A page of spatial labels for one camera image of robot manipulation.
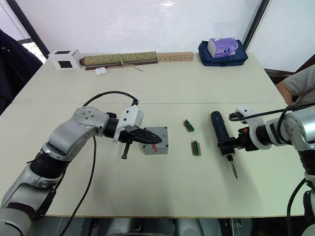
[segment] black square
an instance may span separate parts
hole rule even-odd
[[[61,68],[72,68],[71,62],[68,60],[59,60],[58,62]]]
[[[57,51],[55,54],[68,54],[71,51]]]

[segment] tissue box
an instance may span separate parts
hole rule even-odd
[[[80,69],[79,50],[56,50],[48,55],[57,70]]]
[[[223,38],[217,41],[210,38],[207,48],[213,58],[222,58],[234,55],[238,45],[234,38]]]

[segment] gray box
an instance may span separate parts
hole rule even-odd
[[[145,155],[168,154],[167,127],[147,127],[145,128],[158,135],[162,139],[160,144],[142,144]]]

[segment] white tabletop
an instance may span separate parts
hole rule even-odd
[[[109,90],[129,92],[140,103],[265,103],[283,102],[257,59],[249,53],[242,66],[203,66],[193,61],[161,62],[112,68],[104,76],[93,70],[56,70],[48,60],[14,103],[84,103]],[[129,99],[111,95],[102,103],[124,103]]]
[[[102,111],[120,114],[127,104],[100,104]],[[218,110],[230,135],[244,127],[227,116],[237,104],[142,104],[143,126],[167,126],[168,155],[145,156],[133,143],[128,159],[121,159],[123,144],[97,138],[93,183],[78,216],[145,217],[263,217],[284,216],[292,190],[303,178],[293,147],[246,152],[234,158],[239,179],[216,147],[208,114]],[[284,104],[251,104],[258,111]],[[0,199],[34,159],[51,132],[68,120],[78,104],[12,104],[0,117]],[[277,115],[268,116],[265,121]],[[182,125],[188,119],[195,132]],[[192,156],[190,142],[198,140],[201,156]],[[89,140],[72,161],[47,215],[71,215],[88,183],[93,161]],[[302,189],[292,215],[303,214]]]

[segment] blue bag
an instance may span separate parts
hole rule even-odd
[[[223,57],[223,58],[213,58],[208,51],[208,42],[202,41],[198,47],[199,56],[201,62],[205,66],[234,66],[234,65],[243,65],[247,60],[248,56],[243,48],[243,45],[240,40],[237,40],[238,49],[235,52],[235,55]]]

